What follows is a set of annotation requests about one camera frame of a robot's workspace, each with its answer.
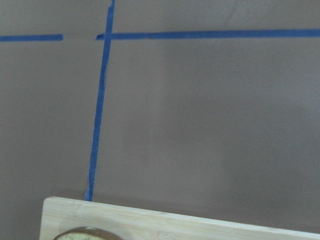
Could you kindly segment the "wooden cutting board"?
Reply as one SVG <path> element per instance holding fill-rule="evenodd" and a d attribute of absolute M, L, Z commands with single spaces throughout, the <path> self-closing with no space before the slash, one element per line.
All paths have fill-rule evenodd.
<path fill-rule="evenodd" d="M 112 232 L 123 240 L 318 240 L 302 232 L 189 215 L 48 197 L 43 202 L 39 238 L 52 240 L 76 228 Z"/>

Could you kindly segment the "bread slice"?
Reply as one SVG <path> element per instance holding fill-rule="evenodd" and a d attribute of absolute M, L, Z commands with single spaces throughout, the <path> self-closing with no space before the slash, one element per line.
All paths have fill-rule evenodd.
<path fill-rule="evenodd" d="M 94 227 L 76 227 L 67 230 L 56 237 L 54 240 L 122 240 L 120 236 L 112 232 Z"/>

